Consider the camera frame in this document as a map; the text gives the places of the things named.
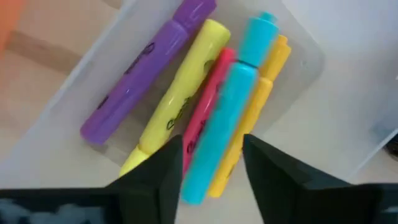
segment orange highlighter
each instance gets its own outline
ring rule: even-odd
[[[219,197],[223,193],[228,183],[229,175],[232,173],[242,153],[243,136],[250,133],[256,124],[261,109],[272,90],[274,80],[282,70],[291,51],[292,49],[287,45],[287,38],[279,35],[265,64],[259,69],[260,77],[257,87],[253,91],[250,101],[248,101],[239,126],[229,142],[224,158],[210,185],[208,191],[210,197]]]
[[[183,176],[191,163],[200,134],[217,102],[218,90],[223,84],[227,71],[234,60],[235,51],[230,48],[224,48],[212,68],[210,78],[183,135]]]
[[[16,26],[24,0],[0,1],[0,55],[11,30]]]

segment marker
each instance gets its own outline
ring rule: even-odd
[[[183,135],[183,169],[182,174],[187,171],[192,159],[192,154],[205,127],[206,121],[213,111],[213,107],[217,101],[218,90],[225,80],[225,76],[231,64],[235,60],[235,51],[230,48],[224,48],[220,56],[212,68],[198,105],[193,112],[193,116],[188,124],[187,130]]]
[[[182,199],[189,204],[201,204],[205,198],[218,164],[257,82],[257,68],[277,37],[278,27],[273,21],[274,16],[268,13],[249,21],[238,51],[238,61],[231,66],[228,78],[221,87],[215,110],[207,121],[185,175]]]
[[[148,159],[169,139],[190,98],[198,90],[231,33],[220,23],[207,19],[148,122],[139,144],[122,166],[124,175]]]
[[[215,0],[184,0],[86,120],[81,136],[92,144],[104,144],[215,7]]]
[[[238,128],[229,143],[224,158],[221,161],[213,182],[210,185],[208,195],[210,197],[220,197],[223,193],[229,176],[242,153],[243,136],[249,134],[260,116],[261,109],[264,107],[269,94],[282,67],[292,49],[287,45],[287,38],[279,35],[272,48],[265,64],[259,69],[260,78],[253,91],[249,104],[241,118]]]

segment black plastic piece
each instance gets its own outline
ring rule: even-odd
[[[0,223],[173,224],[182,137],[105,188],[0,190]]]
[[[395,224],[398,185],[350,185],[245,135],[243,155],[266,224]]]

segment purple highlighter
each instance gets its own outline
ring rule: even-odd
[[[216,8],[215,0],[184,0],[80,129],[93,144],[104,142],[141,99],[159,72]]]

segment blue highlighter cap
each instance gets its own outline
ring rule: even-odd
[[[238,60],[259,67],[267,57],[272,42],[277,37],[276,18],[268,12],[250,19],[246,26],[243,42],[239,46]]]

